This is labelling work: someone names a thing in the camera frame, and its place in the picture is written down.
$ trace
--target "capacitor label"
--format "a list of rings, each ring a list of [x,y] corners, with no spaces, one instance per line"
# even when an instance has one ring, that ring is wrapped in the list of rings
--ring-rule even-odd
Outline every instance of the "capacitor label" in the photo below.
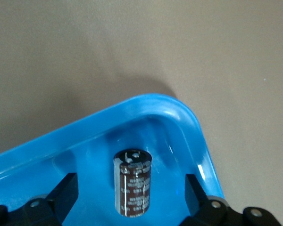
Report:
[[[152,157],[148,152],[129,149],[114,157],[115,208],[123,216],[138,217],[150,206]]]

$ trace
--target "beige tabletop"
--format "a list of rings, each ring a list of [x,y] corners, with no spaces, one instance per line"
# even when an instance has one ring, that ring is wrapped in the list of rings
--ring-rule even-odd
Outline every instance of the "beige tabletop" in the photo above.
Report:
[[[236,211],[283,224],[283,1],[0,1],[0,153],[149,92],[197,115]]]

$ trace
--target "cylindrical capacitor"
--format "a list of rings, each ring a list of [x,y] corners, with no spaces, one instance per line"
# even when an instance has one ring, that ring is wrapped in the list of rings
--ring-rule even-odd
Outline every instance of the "cylindrical capacitor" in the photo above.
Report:
[[[144,214],[150,204],[151,155],[128,149],[118,152],[113,162],[116,210],[130,218]]]

